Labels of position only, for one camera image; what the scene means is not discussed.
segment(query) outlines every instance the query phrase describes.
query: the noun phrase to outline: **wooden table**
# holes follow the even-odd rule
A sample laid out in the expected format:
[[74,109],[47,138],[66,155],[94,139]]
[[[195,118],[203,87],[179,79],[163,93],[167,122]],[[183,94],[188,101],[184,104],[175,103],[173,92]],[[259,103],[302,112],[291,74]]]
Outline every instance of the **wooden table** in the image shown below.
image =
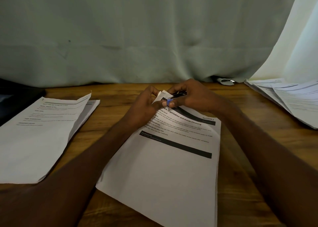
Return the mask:
[[[92,91],[91,99],[101,100],[101,104],[68,144],[53,171],[79,155],[107,132],[147,85],[101,84],[47,89],[46,97],[50,98],[78,99]],[[153,85],[159,90],[167,90],[172,84]],[[273,138],[318,169],[317,131],[306,127],[284,109],[244,84],[205,85],[232,100]],[[218,226],[282,226],[265,203],[259,189],[263,192],[252,166],[228,129],[222,125],[218,171]],[[160,225],[96,190],[78,226]]]

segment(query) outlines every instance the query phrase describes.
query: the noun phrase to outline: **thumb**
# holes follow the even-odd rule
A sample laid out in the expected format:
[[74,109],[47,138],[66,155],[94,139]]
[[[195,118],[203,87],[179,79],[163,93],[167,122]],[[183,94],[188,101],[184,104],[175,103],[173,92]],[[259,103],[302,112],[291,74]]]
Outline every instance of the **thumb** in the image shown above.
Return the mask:
[[187,97],[188,96],[180,96],[178,98],[173,99],[172,101],[170,101],[169,107],[173,108],[173,107],[176,107],[176,106],[185,105],[185,99]]
[[161,101],[156,101],[156,102],[153,102],[151,104],[151,106],[157,111],[161,108],[163,108],[164,106],[162,105],[163,102],[166,102],[165,100],[161,100]]

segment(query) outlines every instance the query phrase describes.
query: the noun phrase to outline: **gray curtain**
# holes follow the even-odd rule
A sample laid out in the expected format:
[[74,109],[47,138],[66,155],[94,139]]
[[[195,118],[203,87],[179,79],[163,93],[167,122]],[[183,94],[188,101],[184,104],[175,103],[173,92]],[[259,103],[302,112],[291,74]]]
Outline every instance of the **gray curtain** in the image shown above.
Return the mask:
[[294,0],[1,0],[0,78],[38,87],[239,81]]

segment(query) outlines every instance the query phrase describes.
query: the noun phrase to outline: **blue object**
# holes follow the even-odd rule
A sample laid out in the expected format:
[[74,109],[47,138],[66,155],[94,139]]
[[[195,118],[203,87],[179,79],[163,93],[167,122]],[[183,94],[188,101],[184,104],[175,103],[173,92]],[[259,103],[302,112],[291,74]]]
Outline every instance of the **blue object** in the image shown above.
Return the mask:
[[167,100],[167,106],[169,106],[170,101],[172,101],[172,99]]

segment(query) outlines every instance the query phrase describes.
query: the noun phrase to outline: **person's left arm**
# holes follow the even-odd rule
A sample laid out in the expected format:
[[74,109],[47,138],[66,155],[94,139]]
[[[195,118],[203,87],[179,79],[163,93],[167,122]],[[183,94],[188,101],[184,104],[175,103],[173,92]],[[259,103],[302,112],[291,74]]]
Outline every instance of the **person's left arm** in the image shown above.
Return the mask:
[[37,185],[0,195],[0,226],[73,226],[105,165],[166,101],[151,104],[159,91],[146,88],[104,136]]

